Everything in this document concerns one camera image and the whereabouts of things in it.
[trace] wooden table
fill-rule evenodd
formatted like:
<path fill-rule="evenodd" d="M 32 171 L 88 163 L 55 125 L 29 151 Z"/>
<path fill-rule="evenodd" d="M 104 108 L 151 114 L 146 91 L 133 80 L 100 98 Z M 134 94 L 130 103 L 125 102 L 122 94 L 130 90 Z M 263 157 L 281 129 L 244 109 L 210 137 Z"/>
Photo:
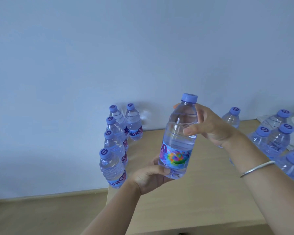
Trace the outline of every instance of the wooden table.
<path fill-rule="evenodd" d="M 239 129 L 248 134 L 258 125 L 257 120 L 243 121 Z M 159 155 L 163 134 L 147 131 L 140 141 L 130 140 L 129 175 Z M 109 188 L 107 202 L 116 192 Z M 228 223 L 266 222 L 227 152 L 198 135 L 186 174 L 141 197 L 127 234 Z"/>

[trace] silver bangle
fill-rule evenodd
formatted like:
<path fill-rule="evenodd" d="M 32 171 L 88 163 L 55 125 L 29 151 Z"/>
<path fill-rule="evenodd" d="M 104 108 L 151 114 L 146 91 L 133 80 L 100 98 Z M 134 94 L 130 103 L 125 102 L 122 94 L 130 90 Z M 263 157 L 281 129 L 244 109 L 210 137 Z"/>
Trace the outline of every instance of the silver bangle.
<path fill-rule="evenodd" d="M 265 162 L 265 163 L 263 163 L 263 164 L 261 164 L 261 165 L 259 165 L 259 166 L 256 166 L 256 167 L 254 167 L 253 169 L 250 169 L 250 170 L 248 170 L 247 172 L 244 172 L 244 173 L 240 176 L 240 178 L 243 177 L 243 176 L 245 176 L 245 175 L 247 175 L 247 174 L 250 174 L 251 172 L 253 172 L 253 171 L 255 171 L 255 170 L 258 170 L 258 169 L 260 169 L 260 168 L 263 168 L 263 167 L 269 166 L 269 165 L 271 165 L 271 164 L 275 164 L 275 161 Z"/>

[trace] white wall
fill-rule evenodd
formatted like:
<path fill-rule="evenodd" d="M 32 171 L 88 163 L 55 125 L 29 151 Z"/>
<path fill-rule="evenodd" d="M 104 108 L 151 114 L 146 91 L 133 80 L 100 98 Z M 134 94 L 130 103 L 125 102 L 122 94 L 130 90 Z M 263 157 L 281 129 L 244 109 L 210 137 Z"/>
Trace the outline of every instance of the white wall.
<path fill-rule="evenodd" d="M 183 92 L 294 111 L 294 0 L 0 0 L 0 198 L 107 187 L 109 105 L 160 129 Z"/>

